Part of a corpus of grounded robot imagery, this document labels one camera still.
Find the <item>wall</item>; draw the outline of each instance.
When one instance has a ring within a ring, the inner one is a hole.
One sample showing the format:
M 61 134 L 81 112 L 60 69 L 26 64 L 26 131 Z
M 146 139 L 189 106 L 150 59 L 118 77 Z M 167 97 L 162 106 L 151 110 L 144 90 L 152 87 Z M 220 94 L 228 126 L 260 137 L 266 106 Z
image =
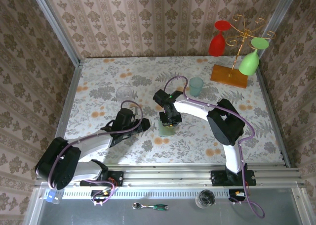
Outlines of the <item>wall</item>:
M 74 66 L 35 0 L 0 0 L 0 224 L 21 224 Z
M 215 21 L 243 14 L 253 28 L 258 17 L 270 19 L 279 0 L 48 1 L 78 56 L 88 58 L 208 55 Z M 228 47 L 225 55 L 236 52 Z
M 287 152 L 316 212 L 316 0 L 295 0 L 261 58 Z

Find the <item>gray floor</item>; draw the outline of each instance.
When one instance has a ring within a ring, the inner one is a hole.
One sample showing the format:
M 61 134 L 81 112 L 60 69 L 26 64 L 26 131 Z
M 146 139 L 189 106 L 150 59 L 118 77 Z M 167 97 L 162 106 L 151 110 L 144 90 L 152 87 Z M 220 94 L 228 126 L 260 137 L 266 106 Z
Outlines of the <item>gray floor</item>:
M 132 199 L 112 199 L 103 206 L 89 200 L 62 200 L 59 205 L 44 202 L 38 225 L 300 225 L 290 189 L 253 189 L 251 200 L 259 203 L 266 217 L 256 218 L 248 205 L 231 205 L 217 200 L 200 209 L 192 199 L 138 200 L 143 204 L 163 203 L 169 211 L 133 210 Z

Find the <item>purple cable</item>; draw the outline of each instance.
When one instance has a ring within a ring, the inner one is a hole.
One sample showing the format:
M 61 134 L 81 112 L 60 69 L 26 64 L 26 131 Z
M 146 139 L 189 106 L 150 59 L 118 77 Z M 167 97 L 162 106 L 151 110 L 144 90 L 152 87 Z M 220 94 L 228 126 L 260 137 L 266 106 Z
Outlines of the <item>purple cable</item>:
M 90 182 L 90 183 L 95 183 L 95 184 L 98 184 L 98 183 L 107 183 L 107 184 L 110 184 L 110 185 L 111 185 L 111 187 L 112 187 L 111 193 L 110 193 L 109 197 L 106 198 L 102 203 L 106 203 L 106 202 L 114 195 L 115 185 L 114 185 L 112 182 L 105 181 L 105 180 L 104 180 L 104 181 L 102 181 L 102 180 L 100 180 L 100 181 L 84 180 L 84 181 Z M 95 197 L 97 197 L 98 195 L 100 195 L 100 193 L 96 193 L 96 194 L 93 196 L 93 198 L 92 198 L 92 201 L 93 201 L 93 202 L 94 202 Z
M 73 141 L 73 142 L 67 144 L 67 146 L 64 147 L 63 150 L 61 150 L 61 152 L 57 155 L 57 157 L 56 157 L 56 159 L 55 159 L 55 161 L 54 161 L 54 163 L 53 163 L 53 165 L 52 165 L 52 167 L 51 167 L 51 169 L 50 169 L 50 172 L 49 172 L 49 175 L 48 175 L 48 179 L 47 179 L 48 186 L 49 186 L 50 189 L 56 189 L 56 188 L 55 188 L 55 184 L 52 184 L 51 179 L 52 179 L 54 170 L 55 170 L 55 168 L 56 168 L 56 165 L 57 165 L 57 163 L 58 163 L 58 160 L 60 159 L 60 157 L 61 157 L 62 155 L 64 155 L 64 153 L 66 152 L 66 150 L 67 150 L 70 146 L 72 146 L 72 145 L 74 145 L 74 144 L 76 144 L 76 143 L 79 143 L 79 142 L 81 142 L 81 141 L 85 141 L 85 140 L 88 140 L 88 139 L 90 139 L 90 138 L 97 137 L 97 136 L 109 135 L 109 134 L 123 134 L 123 133 L 127 133 L 127 132 L 129 132 L 129 131 L 132 131 L 132 130 L 136 129 L 138 126 L 140 126 L 140 124 L 142 123 L 142 120 L 143 120 L 143 116 L 144 116 L 144 115 L 143 115 L 143 110 L 142 110 L 142 108 L 140 107 L 139 104 L 137 104 L 136 102 L 131 101 L 131 100 L 125 100 L 125 101 L 123 101 L 122 104 L 120 105 L 120 107 L 122 108 L 123 104 L 126 103 L 126 102 L 131 102 L 131 103 L 135 104 L 135 105 L 140 109 L 141 118 L 140 118 L 138 124 L 135 125 L 134 127 L 130 128 L 130 129 L 128 129 L 128 130 L 122 130 L 122 131 L 116 131 L 116 132 L 104 132 L 104 133 L 100 133 L 100 134 L 97 134 L 97 135 L 88 135 L 88 136 L 86 136 L 86 137 L 83 137 L 83 138 L 81 138 L 81 139 L 78 139 L 78 140 L 76 140 L 76 141 Z
M 187 97 L 186 95 L 186 88 L 187 88 L 187 85 L 188 85 L 188 79 L 185 77 L 185 76 L 182 76 L 182 75 L 178 75 L 178 76 L 175 76 L 175 77 L 172 77 L 169 79 L 169 81 L 166 83 L 166 85 L 164 86 L 164 91 L 166 90 L 166 87 L 167 85 L 175 78 L 184 78 L 186 80 L 186 84 L 184 85 L 184 88 L 183 88 L 183 96 L 186 98 L 187 101 L 190 101 L 192 103 L 196 103 L 196 104 L 200 104 L 200 105 L 204 105 L 204 106 L 207 106 L 207 107 L 213 107 L 213 108 L 217 108 L 217 109 L 220 109 L 220 110 L 223 110 L 223 111 L 226 111 L 234 116 L 236 116 L 237 118 L 241 119 L 249 128 L 250 128 L 250 131 L 251 131 L 251 135 L 249 137 L 245 137 L 245 138 L 242 138 L 238 141 L 238 147 L 239 147 L 239 153 L 240 153 L 240 160 L 241 160 L 241 174 L 242 174 L 242 185 L 243 185 L 243 189 L 245 191 L 245 195 L 246 195 L 246 199 L 247 199 L 247 202 L 249 204 L 249 207 L 251 209 L 251 211 L 259 218 L 263 219 L 265 217 L 265 212 L 263 211 L 263 209 L 260 207 L 259 204 L 255 203 L 255 202 L 252 202 L 249 200 L 249 196 L 247 194 L 247 188 L 246 188 L 246 184 L 245 184 L 245 171 L 244 171 L 244 162 L 243 162 L 243 155 L 242 155 L 242 149 L 241 149 L 241 143 L 245 140 L 248 140 L 248 139 L 252 139 L 254 136 L 255 136 L 255 130 L 253 129 L 253 127 L 251 126 L 251 124 L 243 117 L 241 117 L 239 114 L 235 113 L 234 111 L 231 111 L 231 110 L 228 110 L 226 108 L 223 108 L 223 107 L 220 107 L 220 106 L 217 106 L 217 105 L 213 105 L 213 104 L 208 104 L 208 103 L 205 103 L 205 102 L 202 102 L 202 101 L 198 101 L 198 100 L 193 100 L 193 99 L 190 99 Z M 262 215 L 259 215 L 256 211 L 254 211 L 253 207 L 252 207 L 252 204 L 257 206 L 261 211 L 262 211 Z

